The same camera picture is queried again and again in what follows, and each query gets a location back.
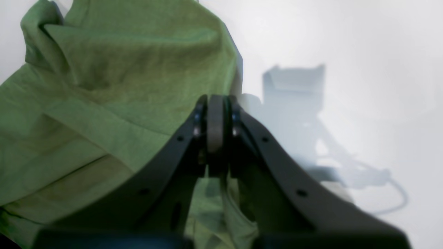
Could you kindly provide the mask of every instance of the black metal bracket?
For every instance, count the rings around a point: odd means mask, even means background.
[[[131,241],[133,248],[192,248],[182,236],[194,185],[206,164],[210,176],[230,168],[245,186],[260,231],[254,248],[410,248],[399,229],[311,179],[234,96],[213,95],[208,103],[204,95],[140,172],[44,228],[34,249],[101,248],[100,241],[116,249],[132,248]]]

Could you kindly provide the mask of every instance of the white background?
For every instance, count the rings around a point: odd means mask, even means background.
[[[24,63],[19,23],[34,2],[0,2],[0,82]],[[62,12],[72,4],[57,2]],[[370,165],[372,171],[340,176],[370,183],[347,188],[355,203],[404,230],[413,248],[443,248],[443,1],[200,3],[225,22],[243,58],[243,93],[252,95],[245,105],[251,103],[249,111],[288,154],[302,166],[339,169],[352,162],[328,158],[328,152],[341,149]],[[321,73],[315,70],[320,65]],[[266,72],[288,96],[266,93]],[[311,81],[321,82],[320,108],[313,107],[318,95],[303,90]],[[313,151],[324,158],[304,156]],[[382,171],[403,195],[392,184],[371,184],[383,182]]]

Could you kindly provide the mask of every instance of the white surface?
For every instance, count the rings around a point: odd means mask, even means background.
[[[0,2],[0,82],[23,64],[19,22],[34,2]],[[304,167],[337,168],[345,183],[367,182],[348,189],[359,207],[403,229],[415,249],[443,248],[443,2],[200,3],[227,25],[243,57],[243,93],[263,102],[249,96],[250,112],[286,151]],[[266,80],[278,89],[264,90]],[[404,197],[377,186],[383,170],[407,195],[384,214]]]

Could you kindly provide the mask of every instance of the green fabric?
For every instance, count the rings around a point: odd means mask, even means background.
[[[65,20],[39,0],[21,28],[26,64],[0,85],[0,232],[27,249],[41,225],[137,172],[199,96],[228,94],[237,56],[192,0],[74,0]],[[204,223],[187,230],[197,248],[233,247]]]

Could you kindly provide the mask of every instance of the green cloth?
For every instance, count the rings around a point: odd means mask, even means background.
[[[39,0],[21,28],[26,64],[0,85],[0,232],[24,249],[140,170],[199,96],[229,94],[238,76],[223,22],[192,0],[74,0],[64,20]],[[193,203],[197,248],[232,248],[213,237],[223,217],[208,227]]]

